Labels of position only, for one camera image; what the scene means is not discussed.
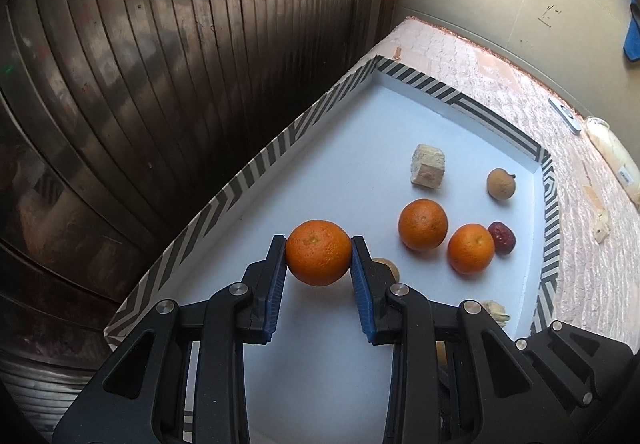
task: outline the wooden block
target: wooden block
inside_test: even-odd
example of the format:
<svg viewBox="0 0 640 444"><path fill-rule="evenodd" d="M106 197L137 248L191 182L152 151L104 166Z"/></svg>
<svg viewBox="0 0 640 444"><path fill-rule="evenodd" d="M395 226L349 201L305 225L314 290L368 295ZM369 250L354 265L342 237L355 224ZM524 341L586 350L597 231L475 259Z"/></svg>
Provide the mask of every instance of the wooden block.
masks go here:
<svg viewBox="0 0 640 444"><path fill-rule="evenodd" d="M419 144L411 159L411 182L437 189L444 176L444 153L439 148Z"/></svg>

